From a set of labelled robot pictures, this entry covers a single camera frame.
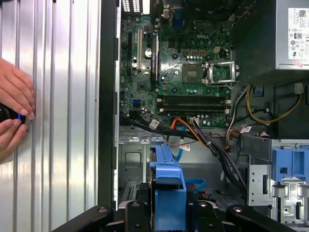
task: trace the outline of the ridged aluminum panel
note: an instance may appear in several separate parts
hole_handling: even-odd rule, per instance
[[[36,119],[0,165],[0,231],[48,232],[97,204],[100,0],[12,0],[1,56],[33,76]]]

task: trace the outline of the black device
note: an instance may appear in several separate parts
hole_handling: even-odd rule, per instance
[[[94,206],[53,232],[151,232],[152,191],[149,183],[142,183],[136,201],[121,203],[116,212],[108,206]],[[213,202],[199,201],[193,192],[187,193],[186,214],[188,232],[294,232],[252,207],[232,205],[224,212]]]
[[[0,123],[8,119],[20,119],[22,124],[26,121],[25,116],[16,113],[14,110],[0,103]]]

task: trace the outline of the motherboard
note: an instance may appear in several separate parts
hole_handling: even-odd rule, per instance
[[[231,24],[182,20],[179,14],[175,8],[160,21],[122,20],[120,112],[165,126],[181,117],[204,128],[225,128],[231,88],[224,83],[231,71],[220,62],[231,60]]]

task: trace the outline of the green circuit board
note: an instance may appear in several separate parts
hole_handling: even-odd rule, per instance
[[[201,64],[206,61],[230,60],[230,24],[208,22],[186,22],[182,28],[174,28],[169,23],[159,28],[159,59],[156,85],[151,82],[152,59],[147,55],[149,40],[146,34],[154,32],[150,17],[128,17],[122,21],[122,62],[120,79],[120,112],[130,116],[132,110],[147,121],[155,119],[169,126],[175,115],[162,112],[157,107],[159,96],[183,97],[230,97],[227,87],[209,87],[200,78]],[[143,31],[141,69],[137,69],[138,33]],[[190,79],[183,73],[199,78]],[[217,79],[229,78],[229,69],[220,67],[215,71]],[[138,107],[134,101],[140,101]],[[202,127],[225,128],[228,126],[227,113],[204,113],[198,110],[194,114],[181,114],[179,117],[199,118]]]

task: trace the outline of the power supply label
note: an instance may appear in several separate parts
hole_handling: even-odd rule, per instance
[[[289,8],[289,59],[309,60],[309,9]]]

